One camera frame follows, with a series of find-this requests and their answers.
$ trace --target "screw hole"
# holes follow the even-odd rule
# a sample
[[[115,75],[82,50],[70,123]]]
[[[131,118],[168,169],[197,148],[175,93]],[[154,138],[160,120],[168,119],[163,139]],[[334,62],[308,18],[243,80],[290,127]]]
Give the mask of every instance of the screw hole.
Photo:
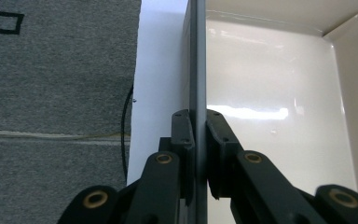
[[[167,164],[172,161],[172,157],[167,154],[160,154],[160,155],[156,156],[156,161],[161,164]]]
[[[102,206],[107,201],[107,193],[101,190],[95,190],[86,196],[83,205],[89,209]]]
[[[245,154],[245,159],[249,162],[253,163],[259,163],[262,161],[261,157],[259,155],[256,155],[254,153],[247,153]]]
[[[334,202],[339,203],[345,207],[349,207],[349,208],[358,207],[357,200],[349,193],[346,193],[340,189],[331,189],[328,195]]]

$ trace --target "gray fabric surface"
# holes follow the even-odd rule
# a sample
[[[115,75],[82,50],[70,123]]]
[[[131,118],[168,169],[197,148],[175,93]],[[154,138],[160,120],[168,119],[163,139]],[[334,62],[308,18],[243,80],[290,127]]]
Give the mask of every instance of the gray fabric surface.
[[[125,186],[121,113],[135,70],[141,0],[0,0],[23,14],[0,34],[0,224],[56,223],[82,189]],[[0,29],[17,18],[0,16]],[[131,131],[131,104],[126,133]]]
[[[19,35],[0,34],[0,130],[118,132],[140,0],[1,0],[0,10],[24,14]],[[0,28],[15,24],[0,17]]]
[[[0,224],[57,223],[81,190],[124,188],[120,161],[112,141],[0,139]]]

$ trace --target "brass screw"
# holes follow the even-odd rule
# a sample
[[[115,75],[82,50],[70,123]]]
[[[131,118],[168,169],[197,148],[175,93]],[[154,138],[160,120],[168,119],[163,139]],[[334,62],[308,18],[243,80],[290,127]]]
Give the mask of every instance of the brass screw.
[[[99,200],[93,201],[91,200],[92,197],[100,197]],[[86,196],[83,200],[83,205],[89,209],[97,208],[107,201],[107,193],[102,190],[95,190],[89,195]]]
[[[349,208],[358,207],[357,200],[349,193],[344,192],[340,189],[331,189],[328,195],[334,202],[339,203],[345,207],[349,207]]]
[[[156,156],[156,161],[161,164],[167,164],[172,161],[172,156],[167,155],[167,154],[160,154],[160,155]]]
[[[246,153],[245,159],[252,163],[260,163],[262,161],[261,157],[259,155],[256,155],[254,153]]]

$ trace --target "gray carpet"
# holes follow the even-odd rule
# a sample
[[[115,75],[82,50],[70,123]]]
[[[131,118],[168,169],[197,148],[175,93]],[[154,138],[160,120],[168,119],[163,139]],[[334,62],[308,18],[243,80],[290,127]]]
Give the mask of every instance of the gray carpet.
[[[117,130],[133,81],[140,0],[1,0],[0,10],[24,15],[19,35],[0,34],[0,130]],[[0,16],[0,28],[16,21]]]
[[[81,190],[125,187],[111,141],[0,139],[0,223],[57,223]]]
[[[140,5],[0,0],[0,224],[55,223],[82,189],[125,186]]]

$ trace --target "black cable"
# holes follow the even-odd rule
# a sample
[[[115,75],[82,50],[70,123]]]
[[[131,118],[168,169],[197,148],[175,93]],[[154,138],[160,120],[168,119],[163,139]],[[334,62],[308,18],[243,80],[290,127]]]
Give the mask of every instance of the black cable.
[[[121,159],[122,159],[122,163],[123,163],[123,172],[124,172],[124,177],[126,178],[127,181],[127,174],[128,174],[128,170],[127,170],[127,160],[126,160],[126,148],[124,146],[124,128],[125,128],[125,122],[126,122],[126,114],[127,114],[127,107],[129,105],[130,102],[130,98],[133,94],[133,84],[130,88],[129,93],[127,94],[127,99],[126,102],[124,103],[124,108],[123,108],[123,113],[121,114]]]

